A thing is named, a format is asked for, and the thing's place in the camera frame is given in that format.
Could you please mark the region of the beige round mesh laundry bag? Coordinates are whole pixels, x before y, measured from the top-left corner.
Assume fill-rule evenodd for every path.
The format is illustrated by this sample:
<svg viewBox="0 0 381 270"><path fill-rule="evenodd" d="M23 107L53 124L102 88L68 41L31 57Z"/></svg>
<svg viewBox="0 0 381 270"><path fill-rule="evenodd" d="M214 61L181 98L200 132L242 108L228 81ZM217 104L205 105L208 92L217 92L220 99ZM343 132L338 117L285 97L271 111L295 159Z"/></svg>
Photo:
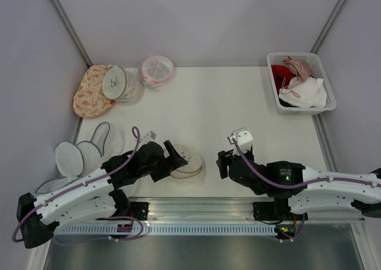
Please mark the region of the beige round mesh laundry bag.
<svg viewBox="0 0 381 270"><path fill-rule="evenodd" d="M174 145L174 148L187 164L171 172L171 177L178 180L189 179L202 171L203 160L196 150L186 145Z"/></svg>

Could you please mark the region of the pink lace bra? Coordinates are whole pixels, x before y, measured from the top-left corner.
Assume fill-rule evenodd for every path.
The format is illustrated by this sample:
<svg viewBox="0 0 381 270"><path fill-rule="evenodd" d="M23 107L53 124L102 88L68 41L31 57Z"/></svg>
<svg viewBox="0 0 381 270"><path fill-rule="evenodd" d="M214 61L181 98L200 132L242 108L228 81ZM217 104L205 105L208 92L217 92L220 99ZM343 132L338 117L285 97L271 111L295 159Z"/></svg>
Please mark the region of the pink lace bra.
<svg viewBox="0 0 381 270"><path fill-rule="evenodd" d="M294 60L290 56L287 56L283 63L289 69L289 71L295 75L296 83L286 85L286 79L284 78L282 81L282 87L280 88L280 93L287 95L293 94L296 98L301 98L300 95L293 91L294 87L297 87L304 83L307 78L313 75L313 71L310 65L304 60Z"/></svg>

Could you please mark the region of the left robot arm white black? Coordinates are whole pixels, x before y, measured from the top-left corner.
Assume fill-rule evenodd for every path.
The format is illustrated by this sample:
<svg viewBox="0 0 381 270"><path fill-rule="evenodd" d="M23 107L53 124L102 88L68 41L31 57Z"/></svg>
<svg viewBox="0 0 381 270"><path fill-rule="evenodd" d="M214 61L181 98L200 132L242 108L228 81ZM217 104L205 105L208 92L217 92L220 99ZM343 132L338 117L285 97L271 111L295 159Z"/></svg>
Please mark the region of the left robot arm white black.
<svg viewBox="0 0 381 270"><path fill-rule="evenodd" d="M13 236L12 240L32 249L71 225L109 217L123 220L131 209L124 186L146 176L157 182L187 164L170 141L162 146L150 141L111 157L89 175L59 190L39 196L26 193L19 197L16 213L14 234L21 234L21 238Z"/></svg>

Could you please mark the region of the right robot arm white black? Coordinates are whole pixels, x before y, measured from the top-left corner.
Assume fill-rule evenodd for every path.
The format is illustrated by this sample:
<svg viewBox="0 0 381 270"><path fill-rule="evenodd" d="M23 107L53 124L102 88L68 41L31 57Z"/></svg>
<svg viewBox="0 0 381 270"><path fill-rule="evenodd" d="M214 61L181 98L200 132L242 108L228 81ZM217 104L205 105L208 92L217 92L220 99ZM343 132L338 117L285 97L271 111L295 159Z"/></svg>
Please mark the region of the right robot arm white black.
<svg viewBox="0 0 381 270"><path fill-rule="evenodd" d="M328 172L302 164L277 161L259 165L251 150L221 151L216 161L222 179L273 199L277 219L309 212L355 211L380 218L380 170L368 174Z"/></svg>

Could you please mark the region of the white grey-trimmed mesh laundry bag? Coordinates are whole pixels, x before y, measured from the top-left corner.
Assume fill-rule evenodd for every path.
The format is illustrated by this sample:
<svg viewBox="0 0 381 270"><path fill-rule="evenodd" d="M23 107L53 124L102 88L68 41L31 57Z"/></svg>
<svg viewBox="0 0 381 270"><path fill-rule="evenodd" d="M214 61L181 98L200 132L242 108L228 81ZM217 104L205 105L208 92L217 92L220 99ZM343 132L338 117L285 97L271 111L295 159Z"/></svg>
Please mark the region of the white grey-trimmed mesh laundry bag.
<svg viewBox="0 0 381 270"><path fill-rule="evenodd" d="M91 137L75 144L59 143L55 148L55 163L60 177L42 183L35 193L47 194L89 175L123 151L124 146L123 135L109 122L101 122Z"/></svg>

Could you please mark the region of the beige cylindrical mesh laundry bag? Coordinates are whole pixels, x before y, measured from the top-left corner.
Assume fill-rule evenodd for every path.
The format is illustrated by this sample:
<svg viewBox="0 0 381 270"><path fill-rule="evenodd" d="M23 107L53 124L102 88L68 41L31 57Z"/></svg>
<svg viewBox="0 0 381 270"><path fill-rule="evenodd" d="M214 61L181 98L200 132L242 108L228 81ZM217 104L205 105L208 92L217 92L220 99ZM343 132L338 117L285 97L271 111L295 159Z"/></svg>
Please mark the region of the beige cylindrical mesh laundry bag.
<svg viewBox="0 0 381 270"><path fill-rule="evenodd" d="M112 66L104 75L102 92L117 104L132 106L144 95L145 88L138 77L119 65Z"/></svg>

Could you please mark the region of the floral peach laundry bag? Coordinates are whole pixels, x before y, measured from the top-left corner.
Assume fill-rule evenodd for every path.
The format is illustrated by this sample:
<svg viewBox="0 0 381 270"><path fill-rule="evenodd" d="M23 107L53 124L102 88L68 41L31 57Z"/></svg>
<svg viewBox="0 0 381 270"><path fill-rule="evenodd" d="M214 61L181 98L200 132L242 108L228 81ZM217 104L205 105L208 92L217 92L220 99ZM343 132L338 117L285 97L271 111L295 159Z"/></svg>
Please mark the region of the floral peach laundry bag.
<svg viewBox="0 0 381 270"><path fill-rule="evenodd" d="M93 65L85 72L73 98L73 110L80 118L99 117L115 106L115 101L108 99L102 90L110 68L110 65Z"/></svg>

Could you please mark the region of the pink trimmed mesh laundry bag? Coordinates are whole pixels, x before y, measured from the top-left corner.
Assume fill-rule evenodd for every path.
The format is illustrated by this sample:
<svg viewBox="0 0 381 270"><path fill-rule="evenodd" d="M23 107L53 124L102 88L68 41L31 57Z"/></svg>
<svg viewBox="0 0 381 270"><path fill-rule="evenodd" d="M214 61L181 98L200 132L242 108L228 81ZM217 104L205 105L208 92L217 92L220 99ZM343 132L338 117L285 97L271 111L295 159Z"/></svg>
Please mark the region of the pink trimmed mesh laundry bag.
<svg viewBox="0 0 381 270"><path fill-rule="evenodd" d="M153 55L143 60L138 67L140 83L149 89L166 84L174 73L173 62L162 55Z"/></svg>

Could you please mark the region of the white bra in basket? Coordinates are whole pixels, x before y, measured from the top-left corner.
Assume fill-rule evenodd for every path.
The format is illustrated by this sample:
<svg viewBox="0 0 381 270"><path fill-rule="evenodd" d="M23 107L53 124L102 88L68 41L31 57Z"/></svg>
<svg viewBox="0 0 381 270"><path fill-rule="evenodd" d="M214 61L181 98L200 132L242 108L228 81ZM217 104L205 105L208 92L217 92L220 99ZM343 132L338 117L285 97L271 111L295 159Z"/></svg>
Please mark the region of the white bra in basket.
<svg viewBox="0 0 381 270"><path fill-rule="evenodd" d="M308 77L305 81L298 81L293 77L289 84L280 88L279 99L299 108L324 108L327 99L324 79Z"/></svg>

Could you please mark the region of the red garment in basket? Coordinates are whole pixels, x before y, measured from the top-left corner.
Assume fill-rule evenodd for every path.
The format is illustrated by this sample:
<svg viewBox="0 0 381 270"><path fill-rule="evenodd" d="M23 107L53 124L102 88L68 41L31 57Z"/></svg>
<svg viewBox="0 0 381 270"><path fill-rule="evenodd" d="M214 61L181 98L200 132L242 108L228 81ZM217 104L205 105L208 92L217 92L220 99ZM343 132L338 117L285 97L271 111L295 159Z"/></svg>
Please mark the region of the red garment in basket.
<svg viewBox="0 0 381 270"><path fill-rule="evenodd" d="M276 86L277 94L283 86L288 86L291 79L295 76L288 67L284 65L272 65L271 70L273 73L274 83Z"/></svg>

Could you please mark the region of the white plastic basket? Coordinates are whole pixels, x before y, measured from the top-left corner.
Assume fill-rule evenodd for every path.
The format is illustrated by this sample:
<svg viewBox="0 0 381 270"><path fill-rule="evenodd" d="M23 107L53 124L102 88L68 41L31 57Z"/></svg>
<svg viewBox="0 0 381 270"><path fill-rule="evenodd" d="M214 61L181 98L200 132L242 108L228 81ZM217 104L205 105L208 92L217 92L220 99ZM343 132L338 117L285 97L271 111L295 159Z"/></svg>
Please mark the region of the white plastic basket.
<svg viewBox="0 0 381 270"><path fill-rule="evenodd" d="M324 79L324 88L327 93L326 106L324 108L316 108L316 107L299 108L295 106L293 106L293 108L287 108L287 107L281 106L281 104L279 103L279 94L277 94L271 66L272 65L285 66L285 64L283 63L283 60L287 56L290 56L294 60L306 61L310 65L313 71L313 75L311 77ZM324 111L332 111L336 108L335 97L333 95L323 64L317 54L309 53L309 52L270 52L267 55L267 65L268 65L268 70L270 73L271 85L272 85L274 100L276 103L276 108L278 113L296 114L297 112L299 112L303 114L317 115Z"/></svg>

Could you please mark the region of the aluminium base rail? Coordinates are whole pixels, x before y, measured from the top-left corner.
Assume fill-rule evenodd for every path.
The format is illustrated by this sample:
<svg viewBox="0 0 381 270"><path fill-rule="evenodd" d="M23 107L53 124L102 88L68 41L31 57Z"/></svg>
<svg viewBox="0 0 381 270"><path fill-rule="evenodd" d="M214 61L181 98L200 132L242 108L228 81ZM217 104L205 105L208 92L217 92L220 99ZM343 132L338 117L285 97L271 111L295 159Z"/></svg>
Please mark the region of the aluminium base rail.
<svg viewBox="0 0 381 270"><path fill-rule="evenodd" d="M109 216L132 215L141 221L159 224L244 223L254 219L255 203L267 198L149 198L124 195L100 196L85 202L45 202L37 211L44 224L60 227L102 220Z"/></svg>

